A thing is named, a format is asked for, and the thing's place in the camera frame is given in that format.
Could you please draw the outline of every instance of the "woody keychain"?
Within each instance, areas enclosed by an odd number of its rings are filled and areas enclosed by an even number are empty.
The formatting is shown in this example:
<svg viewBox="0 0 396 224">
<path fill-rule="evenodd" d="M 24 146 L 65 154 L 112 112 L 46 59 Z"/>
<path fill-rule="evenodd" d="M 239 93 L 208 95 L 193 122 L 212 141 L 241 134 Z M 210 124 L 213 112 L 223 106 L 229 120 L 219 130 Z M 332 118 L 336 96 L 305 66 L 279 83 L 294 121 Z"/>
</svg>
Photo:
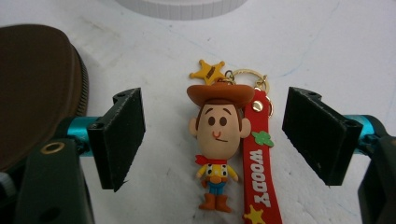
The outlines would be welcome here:
<svg viewBox="0 0 396 224">
<path fill-rule="evenodd" d="M 208 188 L 199 208 L 232 212 L 223 189 L 230 179 L 238 181 L 239 177 L 227 160 L 243 139 L 243 219 L 252 224 L 282 223 L 271 178 L 269 148 L 274 144 L 268 133 L 268 118 L 273 109 L 267 97 L 266 76 L 247 69 L 228 71 L 230 75 L 225 76 L 220 72 L 224 64 L 209 65 L 201 60 L 202 69 L 190 77 L 203 79 L 205 85 L 187 88 L 191 100 L 200 107 L 197 118 L 189 123 L 190 134 L 196 137 L 202 153 L 196 156 L 195 162 L 201 165 L 196 177 Z M 257 76 L 255 88 L 236 84 L 234 77 L 239 74 Z"/>
</svg>

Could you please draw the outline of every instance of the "figure's boot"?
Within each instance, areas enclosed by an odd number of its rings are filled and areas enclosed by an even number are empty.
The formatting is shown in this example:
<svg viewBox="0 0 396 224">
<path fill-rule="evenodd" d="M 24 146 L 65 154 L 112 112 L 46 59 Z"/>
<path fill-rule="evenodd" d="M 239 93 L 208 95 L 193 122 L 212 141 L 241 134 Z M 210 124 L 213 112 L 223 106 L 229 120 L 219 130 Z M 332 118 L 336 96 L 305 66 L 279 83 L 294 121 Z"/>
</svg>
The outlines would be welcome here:
<svg viewBox="0 0 396 224">
<path fill-rule="evenodd" d="M 216 196 L 211 193 L 205 194 L 205 202 L 199 205 L 199 208 L 205 210 L 215 210 L 216 208 Z"/>
<path fill-rule="evenodd" d="M 216 197 L 216 210 L 231 213 L 232 209 L 227 206 L 227 195 L 221 194 Z"/>
</svg>

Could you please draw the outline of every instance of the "white surface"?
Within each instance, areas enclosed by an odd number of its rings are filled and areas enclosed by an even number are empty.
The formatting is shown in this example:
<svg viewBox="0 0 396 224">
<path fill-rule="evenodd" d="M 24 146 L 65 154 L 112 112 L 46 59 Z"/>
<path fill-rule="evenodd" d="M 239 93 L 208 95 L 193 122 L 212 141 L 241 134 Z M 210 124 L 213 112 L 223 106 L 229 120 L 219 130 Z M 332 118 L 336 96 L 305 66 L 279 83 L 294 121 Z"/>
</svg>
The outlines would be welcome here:
<svg viewBox="0 0 396 224">
<path fill-rule="evenodd" d="M 120 91 L 141 87 L 147 132 L 127 176 L 101 190 L 92 158 L 82 159 L 97 223 L 242 223 L 243 187 L 231 183 L 231 214 L 197 208 L 197 108 L 186 89 L 198 61 L 268 74 L 275 114 L 271 162 L 284 223 L 361 223 L 357 188 L 368 159 L 355 155 L 342 187 L 326 187 L 292 147 L 281 124 L 289 86 L 316 91 L 341 114 L 370 114 L 396 134 L 396 2 L 249 0 L 209 20 L 164 21 L 115 0 L 2 1 L 0 25 L 42 23 L 64 31 L 90 73 L 89 116 Z M 249 78 L 239 79 L 240 83 Z M 241 155 L 231 164 L 242 174 Z"/>
<path fill-rule="evenodd" d="M 247 0 L 116 0 L 140 14 L 176 21 L 217 17 L 235 10 Z"/>
</svg>

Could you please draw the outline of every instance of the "woody figure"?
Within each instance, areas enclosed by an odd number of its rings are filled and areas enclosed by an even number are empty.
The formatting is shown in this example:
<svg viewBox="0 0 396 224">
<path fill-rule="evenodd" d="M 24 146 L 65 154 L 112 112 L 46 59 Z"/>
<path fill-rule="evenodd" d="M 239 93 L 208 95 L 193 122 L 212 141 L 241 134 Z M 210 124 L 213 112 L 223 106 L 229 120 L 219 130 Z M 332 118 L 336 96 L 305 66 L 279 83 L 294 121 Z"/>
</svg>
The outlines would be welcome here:
<svg viewBox="0 0 396 224">
<path fill-rule="evenodd" d="M 250 134 L 250 121 L 241 118 L 240 109 L 253 98 L 254 90 L 217 81 L 213 85 L 190 86 L 187 94 L 201 108 L 198 117 L 189 123 L 202 153 L 196 156 L 196 162 L 202 165 L 196 177 L 203 177 L 203 186 L 209 187 L 199 208 L 230 213 L 223 187 L 229 177 L 238 181 L 238 175 L 227 160 L 236 153 L 241 138 Z"/>
</svg>

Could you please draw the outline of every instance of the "figure's eye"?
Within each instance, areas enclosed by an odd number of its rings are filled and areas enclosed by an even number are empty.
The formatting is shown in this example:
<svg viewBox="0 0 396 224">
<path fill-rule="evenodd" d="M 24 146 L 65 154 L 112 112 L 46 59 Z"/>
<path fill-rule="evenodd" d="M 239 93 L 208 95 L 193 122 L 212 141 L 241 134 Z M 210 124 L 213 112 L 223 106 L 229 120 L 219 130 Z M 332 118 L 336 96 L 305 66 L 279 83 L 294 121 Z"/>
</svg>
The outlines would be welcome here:
<svg viewBox="0 0 396 224">
<path fill-rule="evenodd" d="M 224 118 L 224 117 L 221 117 L 221 119 L 220 119 L 220 125 L 221 125 L 221 126 L 225 126 L 226 124 L 227 124 L 227 119 Z"/>
<path fill-rule="evenodd" d="M 209 122 L 210 126 L 213 126 L 215 124 L 216 120 L 215 120 L 215 118 L 210 117 L 208 122 Z"/>
</svg>

